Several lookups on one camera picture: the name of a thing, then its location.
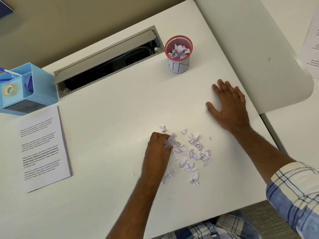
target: paper sheet on desk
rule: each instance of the paper sheet on desk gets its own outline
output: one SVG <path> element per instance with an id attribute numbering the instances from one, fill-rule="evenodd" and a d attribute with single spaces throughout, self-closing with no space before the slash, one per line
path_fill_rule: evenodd
<path id="1" fill-rule="evenodd" d="M 301 61 L 312 77 L 319 79 L 319 6 L 311 21 L 308 34 L 301 49 Z"/>
<path id="2" fill-rule="evenodd" d="M 58 107 L 22 119 L 21 162 L 27 192 L 70 177 Z"/>

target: forearm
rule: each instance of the forearm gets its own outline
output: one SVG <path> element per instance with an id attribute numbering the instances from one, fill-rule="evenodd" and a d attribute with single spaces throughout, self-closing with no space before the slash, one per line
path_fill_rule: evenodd
<path id="1" fill-rule="evenodd" d="M 141 239 L 160 181 L 141 177 L 124 210 L 106 239 Z"/>
<path id="2" fill-rule="evenodd" d="M 280 168 L 295 161 L 277 150 L 252 128 L 233 132 L 233 135 L 246 151 L 266 184 Z"/>

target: hand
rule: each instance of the hand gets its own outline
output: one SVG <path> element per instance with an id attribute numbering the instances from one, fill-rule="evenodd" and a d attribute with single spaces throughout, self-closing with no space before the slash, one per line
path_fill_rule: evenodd
<path id="1" fill-rule="evenodd" d="M 164 150 L 164 142 L 169 137 L 168 134 L 154 132 L 148 142 L 141 178 L 146 179 L 151 184 L 159 185 L 167 169 L 169 157 L 173 149 L 171 145 Z"/>
<path id="2" fill-rule="evenodd" d="M 238 86 L 233 88 L 228 81 L 224 84 L 219 79 L 218 84 L 220 89 L 213 84 L 213 91 L 221 102 L 221 112 L 218 112 L 213 104 L 206 102 L 210 114 L 222 128 L 228 130 L 233 135 L 246 128 L 250 128 L 244 94 L 239 90 Z"/>

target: red mesh pencil cup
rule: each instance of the red mesh pencil cup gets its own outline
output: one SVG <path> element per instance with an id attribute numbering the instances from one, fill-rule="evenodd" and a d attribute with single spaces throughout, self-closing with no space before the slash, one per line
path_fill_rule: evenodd
<path id="1" fill-rule="evenodd" d="M 168 53 L 171 52 L 172 49 L 175 48 L 175 44 L 182 45 L 182 46 L 185 46 L 186 48 L 188 48 L 190 51 L 189 54 L 183 59 L 174 59 L 174 58 L 170 57 L 168 55 Z M 188 37 L 178 35 L 178 36 L 174 36 L 174 37 L 170 38 L 165 44 L 165 54 L 166 54 L 167 59 L 168 59 L 169 69 L 176 74 L 181 74 L 181 73 L 185 72 L 189 67 L 189 57 L 190 57 L 192 51 L 193 51 L 193 43 Z"/>

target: finger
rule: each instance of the finger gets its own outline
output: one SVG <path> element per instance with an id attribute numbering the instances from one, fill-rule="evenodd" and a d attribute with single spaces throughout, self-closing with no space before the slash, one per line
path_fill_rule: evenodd
<path id="1" fill-rule="evenodd" d="M 220 89 L 225 93 L 227 97 L 233 96 L 228 87 L 224 84 L 224 82 L 221 79 L 219 79 L 217 82 L 219 84 Z"/>
<path id="2" fill-rule="evenodd" d="M 216 93 L 216 95 L 218 96 L 218 99 L 221 101 L 221 103 L 223 103 L 225 101 L 226 95 L 224 92 L 221 91 L 221 89 L 219 89 L 217 87 L 217 85 L 213 84 L 213 91 Z"/>
<path id="3" fill-rule="evenodd" d="M 238 96 L 239 96 L 239 100 L 240 100 L 241 102 L 245 103 L 245 102 L 246 102 L 245 95 L 240 91 L 240 89 L 239 89 L 238 86 L 235 87 L 235 91 L 236 91 L 236 93 L 237 93 Z"/>
<path id="4" fill-rule="evenodd" d="M 150 137 L 150 141 L 156 141 L 162 134 L 159 132 L 153 132 L 151 137 Z"/>
<path id="5" fill-rule="evenodd" d="M 158 141 L 164 145 L 165 143 L 165 140 L 169 139 L 170 135 L 168 134 L 161 134 L 159 137 L 158 137 Z"/>
<path id="6" fill-rule="evenodd" d="M 232 93 L 233 97 L 238 98 L 237 92 L 235 92 L 235 89 L 231 86 L 231 84 L 229 83 L 229 81 L 226 81 L 226 82 L 225 82 L 225 85 L 228 87 L 228 89 L 229 89 L 230 92 Z"/>
<path id="7" fill-rule="evenodd" d="M 170 146 L 168 146 L 168 147 L 166 148 L 166 150 L 165 150 L 165 158 L 166 158 L 167 160 L 169 160 L 169 157 L 171 156 L 172 149 L 173 149 L 173 146 L 170 145 Z"/>
<path id="8" fill-rule="evenodd" d="M 213 104 L 210 103 L 209 101 L 206 102 L 206 106 L 207 106 L 207 110 L 213 116 L 213 118 L 216 118 L 220 114 L 219 111 L 216 110 L 216 108 L 213 106 Z"/>

